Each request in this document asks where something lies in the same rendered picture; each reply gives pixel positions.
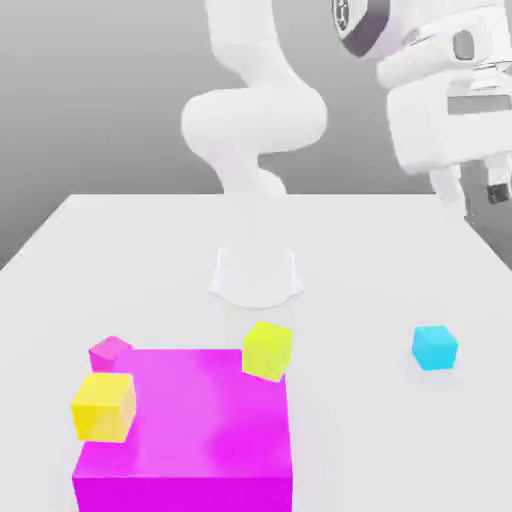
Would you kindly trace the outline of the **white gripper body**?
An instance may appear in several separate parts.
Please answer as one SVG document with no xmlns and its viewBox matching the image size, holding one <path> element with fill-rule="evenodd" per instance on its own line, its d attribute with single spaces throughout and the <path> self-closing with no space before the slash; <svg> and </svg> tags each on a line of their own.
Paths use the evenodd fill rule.
<svg viewBox="0 0 512 512">
<path fill-rule="evenodd" d="M 392 89 L 395 154 L 410 175 L 512 151 L 512 76 L 430 76 Z"/>
</svg>

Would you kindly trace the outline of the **small cyan cube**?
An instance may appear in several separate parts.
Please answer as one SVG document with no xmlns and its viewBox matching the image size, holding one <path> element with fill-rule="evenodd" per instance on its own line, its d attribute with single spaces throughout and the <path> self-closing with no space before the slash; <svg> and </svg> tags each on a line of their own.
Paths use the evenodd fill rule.
<svg viewBox="0 0 512 512">
<path fill-rule="evenodd" d="M 415 328 L 412 354 L 424 371 L 454 367 L 459 343 L 445 326 Z"/>
</svg>

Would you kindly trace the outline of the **small lime cube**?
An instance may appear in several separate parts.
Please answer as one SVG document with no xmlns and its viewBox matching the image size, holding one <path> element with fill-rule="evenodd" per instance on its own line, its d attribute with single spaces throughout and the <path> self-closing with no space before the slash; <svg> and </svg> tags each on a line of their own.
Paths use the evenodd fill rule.
<svg viewBox="0 0 512 512">
<path fill-rule="evenodd" d="M 292 358 L 292 330 L 258 321 L 242 341 L 242 371 L 279 382 Z"/>
</svg>

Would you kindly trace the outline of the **small pink cube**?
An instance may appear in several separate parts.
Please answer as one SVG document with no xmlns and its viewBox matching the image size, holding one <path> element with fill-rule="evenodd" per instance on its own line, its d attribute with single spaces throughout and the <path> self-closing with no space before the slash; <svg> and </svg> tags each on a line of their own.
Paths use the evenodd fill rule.
<svg viewBox="0 0 512 512">
<path fill-rule="evenodd" d="M 116 337 L 109 336 L 93 345 L 88 353 L 93 372 L 108 373 L 121 353 L 132 350 L 131 344 Z"/>
</svg>

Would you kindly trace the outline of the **small yellow cube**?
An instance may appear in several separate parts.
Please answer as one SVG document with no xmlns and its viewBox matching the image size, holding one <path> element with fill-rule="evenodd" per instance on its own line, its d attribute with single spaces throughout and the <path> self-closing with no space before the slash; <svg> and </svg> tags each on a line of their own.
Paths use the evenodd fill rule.
<svg viewBox="0 0 512 512">
<path fill-rule="evenodd" d="M 88 374 L 73 398 L 71 410 L 80 441 L 123 443 L 136 414 L 132 375 Z"/>
</svg>

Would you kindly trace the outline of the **large magenta box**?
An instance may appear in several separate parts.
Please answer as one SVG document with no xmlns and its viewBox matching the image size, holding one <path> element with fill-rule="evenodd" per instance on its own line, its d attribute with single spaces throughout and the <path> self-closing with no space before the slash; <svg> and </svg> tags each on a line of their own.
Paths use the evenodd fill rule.
<svg viewBox="0 0 512 512">
<path fill-rule="evenodd" d="M 242 370 L 238 349 L 138 349 L 117 373 L 137 411 L 122 444 L 87 442 L 79 512 L 292 512 L 286 382 Z"/>
</svg>

